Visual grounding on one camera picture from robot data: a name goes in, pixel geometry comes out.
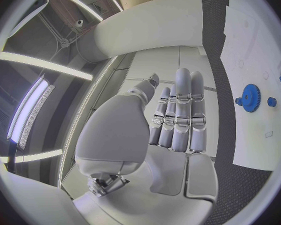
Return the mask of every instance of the blue gear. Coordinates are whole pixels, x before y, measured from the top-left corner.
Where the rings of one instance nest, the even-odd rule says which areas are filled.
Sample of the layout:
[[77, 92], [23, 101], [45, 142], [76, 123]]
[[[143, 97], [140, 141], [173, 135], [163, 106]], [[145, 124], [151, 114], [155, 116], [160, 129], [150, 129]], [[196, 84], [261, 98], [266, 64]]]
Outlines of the blue gear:
[[258, 86], [248, 84], [242, 92], [242, 107], [249, 113], [255, 112], [261, 104], [261, 91]]

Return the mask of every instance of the air vent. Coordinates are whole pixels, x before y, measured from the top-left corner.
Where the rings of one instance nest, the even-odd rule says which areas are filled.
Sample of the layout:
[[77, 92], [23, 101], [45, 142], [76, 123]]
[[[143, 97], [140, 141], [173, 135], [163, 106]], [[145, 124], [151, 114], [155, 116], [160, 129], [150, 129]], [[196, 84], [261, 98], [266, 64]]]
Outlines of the air vent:
[[0, 108], [0, 139], [5, 141], [8, 132], [10, 117]]
[[101, 15], [109, 11], [109, 9], [107, 8], [107, 6], [103, 1], [96, 1], [93, 3], [93, 5]]

